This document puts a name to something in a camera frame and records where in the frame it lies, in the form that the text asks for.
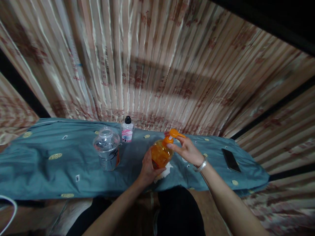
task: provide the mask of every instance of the left hand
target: left hand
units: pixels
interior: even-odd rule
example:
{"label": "left hand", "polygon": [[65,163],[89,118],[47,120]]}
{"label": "left hand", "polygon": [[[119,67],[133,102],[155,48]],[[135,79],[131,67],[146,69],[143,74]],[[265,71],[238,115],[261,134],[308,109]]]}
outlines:
{"label": "left hand", "polygon": [[139,177],[137,178],[137,182],[139,182],[139,184],[141,184],[143,187],[149,186],[159,174],[166,170],[166,168],[161,168],[158,170],[153,168],[151,148],[152,147],[150,147],[144,155],[142,160],[142,169]]}

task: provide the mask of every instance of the person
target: person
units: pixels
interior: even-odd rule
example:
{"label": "person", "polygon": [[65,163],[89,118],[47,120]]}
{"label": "person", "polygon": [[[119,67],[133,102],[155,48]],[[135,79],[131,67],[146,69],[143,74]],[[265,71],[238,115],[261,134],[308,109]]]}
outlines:
{"label": "person", "polygon": [[[189,138],[177,138],[182,147],[168,144],[168,147],[196,167],[202,166],[201,174],[208,185],[219,213],[234,236],[269,235],[260,221],[247,208],[236,193],[206,161]],[[146,152],[140,175],[136,181],[112,204],[104,199],[94,198],[70,228],[67,236],[112,235],[137,197],[165,168],[153,169],[151,148]],[[158,193],[160,210],[157,217],[157,234],[164,235],[205,235],[203,219],[198,205],[188,190],[181,186]]]}

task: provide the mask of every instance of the orange pump bottle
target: orange pump bottle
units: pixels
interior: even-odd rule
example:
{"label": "orange pump bottle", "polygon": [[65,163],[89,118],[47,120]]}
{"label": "orange pump bottle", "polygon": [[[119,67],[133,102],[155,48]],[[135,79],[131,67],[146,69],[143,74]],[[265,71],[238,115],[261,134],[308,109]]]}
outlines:
{"label": "orange pump bottle", "polygon": [[185,138],[185,136],[178,133],[176,129],[171,129],[170,135],[165,136],[164,140],[160,139],[153,144],[151,158],[154,169],[164,168],[172,159],[174,151],[169,149],[166,145],[173,143],[173,138],[177,138],[178,136]]}

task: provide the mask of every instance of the forearm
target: forearm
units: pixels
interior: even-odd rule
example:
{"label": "forearm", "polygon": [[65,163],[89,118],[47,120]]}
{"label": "forearm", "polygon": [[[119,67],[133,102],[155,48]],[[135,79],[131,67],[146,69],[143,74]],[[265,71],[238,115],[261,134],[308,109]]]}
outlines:
{"label": "forearm", "polygon": [[145,186],[136,180],[103,214],[85,231],[84,236],[112,235],[124,213],[135,202]]}
{"label": "forearm", "polygon": [[209,186],[218,211],[233,235],[269,235],[260,221],[209,163],[201,173]]}

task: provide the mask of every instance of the black pants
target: black pants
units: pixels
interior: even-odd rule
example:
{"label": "black pants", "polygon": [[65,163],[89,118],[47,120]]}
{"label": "black pants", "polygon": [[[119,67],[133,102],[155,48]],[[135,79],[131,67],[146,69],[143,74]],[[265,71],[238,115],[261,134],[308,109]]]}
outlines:
{"label": "black pants", "polygon": [[[159,192],[160,212],[157,218],[157,234],[205,236],[203,220],[198,205],[190,192],[177,186]],[[67,236],[80,236],[111,205],[103,198],[94,198],[70,228]]]}

